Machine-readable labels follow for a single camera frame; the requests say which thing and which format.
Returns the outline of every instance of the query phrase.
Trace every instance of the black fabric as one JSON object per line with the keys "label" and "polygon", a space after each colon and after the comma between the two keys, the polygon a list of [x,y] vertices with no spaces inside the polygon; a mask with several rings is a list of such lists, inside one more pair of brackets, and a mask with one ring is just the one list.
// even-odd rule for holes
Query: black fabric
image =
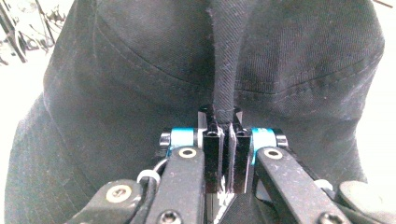
{"label": "black fabric", "polygon": [[[371,2],[246,3],[232,65],[244,126],[282,129],[334,185],[364,180],[354,133],[384,48]],[[75,1],[44,92],[17,130],[6,223],[65,222],[106,182],[154,165],[163,128],[196,126],[214,90],[210,10],[205,1]],[[224,222],[262,222],[252,200],[239,197]]]}

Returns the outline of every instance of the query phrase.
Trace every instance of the white surface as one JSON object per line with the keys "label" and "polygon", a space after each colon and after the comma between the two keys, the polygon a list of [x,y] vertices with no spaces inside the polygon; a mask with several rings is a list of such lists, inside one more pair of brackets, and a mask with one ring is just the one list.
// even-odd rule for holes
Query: white surface
{"label": "white surface", "polygon": [[[396,10],[375,4],[387,40],[383,60],[370,89],[357,130],[362,165],[369,182],[381,192],[396,189]],[[0,67],[0,211],[4,211],[7,162],[17,123],[42,91],[48,58]],[[0,223],[3,213],[0,212]]]}

